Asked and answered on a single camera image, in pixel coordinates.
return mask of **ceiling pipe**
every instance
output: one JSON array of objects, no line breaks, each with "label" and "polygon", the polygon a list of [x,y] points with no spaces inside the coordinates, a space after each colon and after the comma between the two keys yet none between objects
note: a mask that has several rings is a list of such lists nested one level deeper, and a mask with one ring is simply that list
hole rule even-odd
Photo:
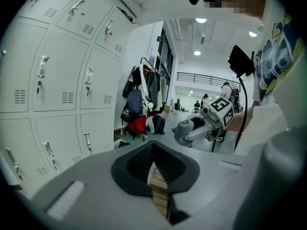
[{"label": "ceiling pipe", "polygon": [[[176,47],[176,44],[177,44],[177,41],[178,41],[178,40],[176,39],[176,37],[179,37],[179,34],[178,34],[178,32],[177,32],[177,27],[176,27],[175,21],[174,21],[174,20],[170,20],[170,22],[171,22],[171,25],[172,25],[172,28],[173,28],[173,31],[174,31],[174,36],[175,36],[174,45],[175,45],[175,47]],[[178,56],[178,58],[179,58],[179,63],[182,63],[181,54],[178,54],[177,56]]]},{"label": "ceiling pipe", "polygon": [[179,29],[179,37],[180,37],[180,45],[181,45],[181,61],[183,63],[184,62],[184,60],[183,60],[183,47],[182,47],[182,36],[181,36],[179,19],[177,19],[177,24],[178,24],[178,29]]}]

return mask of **floor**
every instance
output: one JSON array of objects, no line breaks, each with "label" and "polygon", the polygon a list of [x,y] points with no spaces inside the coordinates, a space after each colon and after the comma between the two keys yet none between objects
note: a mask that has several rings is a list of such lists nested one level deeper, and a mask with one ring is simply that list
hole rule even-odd
[{"label": "floor", "polygon": [[[169,143],[176,143],[174,139],[173,132],[171,128],[177,126],[177,124],[186,119],[191,113],[169,113],[165,114],[165,134],[164,135],[159,135],[159,134],[151,134],[149,131],[147,132],[147,139],[146,141],[149,140],[157,140],[165,145]],[[122,136],[122,140],[129,142],[131,144],[142,144],[143,140],[141,138],[133,138],[129,135],[129,133],[126,133],[125,135]],[[216,142],[215,147],[214,147],[214,152],[216,153],[222,153],[222,154],[232,154],[234,152],[235,148],[235,142],[236,142],[236,136],[232,133],[227,133],[224,139],[223,143]],[[203,151],[211,151],[212,149],[213,142],[207,141],[205,138],[202,140],[195,140],[193,141],[192,144],[192,149],[198,149],[198,150],[203,150]]]}]

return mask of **ceiling light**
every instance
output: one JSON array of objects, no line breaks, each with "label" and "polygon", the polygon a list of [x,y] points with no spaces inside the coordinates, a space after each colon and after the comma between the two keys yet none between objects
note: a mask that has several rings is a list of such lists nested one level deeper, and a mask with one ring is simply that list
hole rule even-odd
[{"label": "ceiling light", "polygon": [[249,32],[249,35],[252,36],[252,37],[256,37],[257,34],[253,33],[253,32]]},{"label": "ceiling light", "polygon": [[196,21],[198,23],[205,23],[207,21],[207,19],[196,18]]}]

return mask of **locker vent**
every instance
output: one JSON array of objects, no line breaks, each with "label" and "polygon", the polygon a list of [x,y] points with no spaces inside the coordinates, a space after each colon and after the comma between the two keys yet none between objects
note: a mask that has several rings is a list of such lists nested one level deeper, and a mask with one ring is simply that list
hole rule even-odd
[{"label": "locker vent", "polygon": [[90,25],[86,24],[82,31],[91,35],[94,31],[94,28],[91,27]]},{"label": "locker vent", "polygon": [[45,13],[44,16],[47,16],[49,18],[53,18],[56,13],[58,12],[58,10],[54,9],[54,8],[49,8]]},{"label": "locker vent", "polygon": [[39,173],[40,175],[48,174],[48,171],[46,170],[45,167],[39,168],[39,169],[37,169],[37,171],[38,171],[38,173]]},{"label": "locker vent", "polygon": [[115,50],[118,51],[119,53],[121,53],[123,47],[120,46],[119,44],[116,44]]},{"label": "locker vent", "polygon": [[72,158],[72,161],[73,161],[74,163],[77,163],[77,162],[79,162],[80,160],[81,160],[81,156]]},{"label": "locker vent", "polygon": [[15,90],[15,104],[25,104],[25,90]]},{"label": "locker vent", "polygon": [[111,104],[112,103],[112,96],[105,95],[104,104]]},{"label": "locker vent", "polygon": [[104,145],[104,151],[109,151],[110,150],[110,143],[107,143]]},{"label": "locker vent", "polygon": [[73,100],[74,100],[73,96],[74,96],[74,93],[62,92],[62,103],[68,103],[68,104],[73,103]]}]

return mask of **person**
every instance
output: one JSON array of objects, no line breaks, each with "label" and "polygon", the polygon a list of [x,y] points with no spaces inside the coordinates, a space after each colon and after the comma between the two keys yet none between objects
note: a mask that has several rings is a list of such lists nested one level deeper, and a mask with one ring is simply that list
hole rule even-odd
[{"label": "person", "polygon": [[[251,146],[266,142],[272,135],[286,128],[285,118],[272,93],[298,61],[305,45],[293,28],[292,17],[286,13],[284,6],[278,0],[209,0],[207,2],[210,6],[217,4],[219,7],[223,5],[234,8],[236,13],[244,13],[261,20],[262,25],[258,28],[260,32],[258,34],[262,35],[262,41],[253,57],[254,101],[252,107],[248,109],[245,132],[235,152],[246,155]],[[242,126],[243,117],[244,112],[234,114],[233,120],[226,129],[238,132]]]},{"label": "person", "polygon": [[232,87],[230,86],[228,82],[225,82],[222,86],[221,97],[229,100],[231,96],[231,92],[232,92]]},{"label": "person", "polygon": [[208,103],[209,103],[208,94],[206,93],[201,100],[201,109],[203,108],[204,105],[208,105]]},{"label": "person", "polygon": [[197,110],[201,105],[199,104],[198,101],[194,104],[194,110]]}]

